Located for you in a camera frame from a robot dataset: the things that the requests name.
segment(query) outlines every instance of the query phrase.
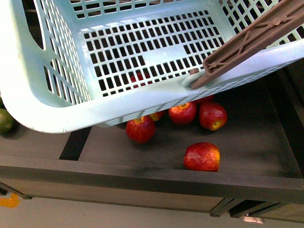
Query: green fruit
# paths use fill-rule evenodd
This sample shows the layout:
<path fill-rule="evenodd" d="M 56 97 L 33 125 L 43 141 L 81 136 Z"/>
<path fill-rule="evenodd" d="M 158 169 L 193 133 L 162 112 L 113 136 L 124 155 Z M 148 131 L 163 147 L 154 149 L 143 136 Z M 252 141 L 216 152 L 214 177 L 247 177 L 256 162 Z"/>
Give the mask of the green fruit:
<path fill-rule="evenodd" d="M 16 126 L 16 120 L 6 109 L 0 108 L 0 134 L 9 132 Z"/>
<path fill-rule="evenodd" d="M 2 101 L 1 94 L 0 94 L 0 108 L 5 108 L 4 103 L 3 103 L 3 101 Z"/>

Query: lime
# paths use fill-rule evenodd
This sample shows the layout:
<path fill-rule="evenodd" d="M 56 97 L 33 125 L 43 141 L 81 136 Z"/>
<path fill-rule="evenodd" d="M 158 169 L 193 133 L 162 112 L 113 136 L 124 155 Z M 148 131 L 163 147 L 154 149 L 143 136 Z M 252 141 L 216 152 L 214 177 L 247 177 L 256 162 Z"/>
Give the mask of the lime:
<path fill-rule="evenodd" d="M 0 108 L 0 134 L 9 132 L 16 125 L 16 120 L 6 109 Z"/>

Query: red apple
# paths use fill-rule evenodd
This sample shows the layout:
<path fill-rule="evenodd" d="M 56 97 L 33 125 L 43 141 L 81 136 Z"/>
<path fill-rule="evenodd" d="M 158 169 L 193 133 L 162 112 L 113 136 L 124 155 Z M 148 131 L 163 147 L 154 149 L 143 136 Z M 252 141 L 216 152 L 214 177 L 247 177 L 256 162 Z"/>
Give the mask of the red apple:
<path fill-rule="evenodd" d="M 144 73 L 144 77 L 145 78 L 150 78 L 150 75 L 148 73 Z M 139 81 L 142 81 L 143 80 L 143 75 L 141 73 L 137 73 L 137 78 Z M 136 77 L 135 76 L 132 76 L 131 77 L 131 82 L 137 82 L 136 80 Z"/>
<path fill-rule="evenodd" d="M 153 113 L 153 114 L 150 114 L 149 116 L 153 119 L 153 121 L 158 121 L 160 120 L 163 115 L 165 115 L 165 110 L 162 110 L 162 111 L 159 111 L 159 112 L 156 112 L 156 113 Z"/>
<path fill-rule="evenodd" d="M 155 123 L 150 116 L 143 116 L 130 120 L 126 126 L 126 134 L 137 143 L 148 142 L 155 133 Z"/>
<path fill-rule="evenodd" d="M 210 96 L 206 96 L 206 97 L 200 98 L 200 99 L 192 101 L 192 102 L 196 103 L 198 105 L 198 104 L 201 104 L 206 101 L 213 101 L 213 99 L 214 99 L 214 95 L 210 95 Z"/>
<path fill-rule="evenodd" d="M 177 125 L 190 124 L 196 116 L 196 104 L 188 102 L 169 109 L 169 117 Z"/>
<path fill-rule="evenodd" d="M 214 102 L 203 102 L 199 107 L 199 123 L 202 127 L 215 131 L 227 122 L 227 112 Z"/>
<path fill-rule="evenodd" d="M 219 149 L 209 142 L 199 142 L 186 149 L 184 166 L 187 170 L 217 172 Z"/>

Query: brown handle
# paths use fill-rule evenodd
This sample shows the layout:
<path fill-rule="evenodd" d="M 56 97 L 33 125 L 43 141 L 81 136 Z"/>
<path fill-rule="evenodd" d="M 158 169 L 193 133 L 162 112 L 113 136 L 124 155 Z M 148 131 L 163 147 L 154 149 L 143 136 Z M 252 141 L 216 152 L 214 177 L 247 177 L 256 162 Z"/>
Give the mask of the brown handle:
<path fill-rule="evenodd" d="M 304 0 L 282 0 L 204 59 L 206 74 L 191 83 L 197 89 L 244 62 L 304 23 Z"/>

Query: plastic basket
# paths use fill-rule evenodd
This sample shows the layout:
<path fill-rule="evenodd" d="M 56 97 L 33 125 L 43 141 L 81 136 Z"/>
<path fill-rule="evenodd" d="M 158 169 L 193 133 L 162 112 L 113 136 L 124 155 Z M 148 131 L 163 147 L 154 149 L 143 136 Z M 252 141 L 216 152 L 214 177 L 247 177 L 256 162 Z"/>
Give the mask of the plastic basket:
<path fill-rule="evenodd" d="M 277 3 L 36 0 L 41 49 L 21 0 L 4 0 L 2 98 L 28 128 L 64 133 L 112 126 L 252 82 L 304 57 L 303 25 L 208 85 L 181 86 L 207 55 Z M 139 80 L 138 73 L 149 77 Z"/>

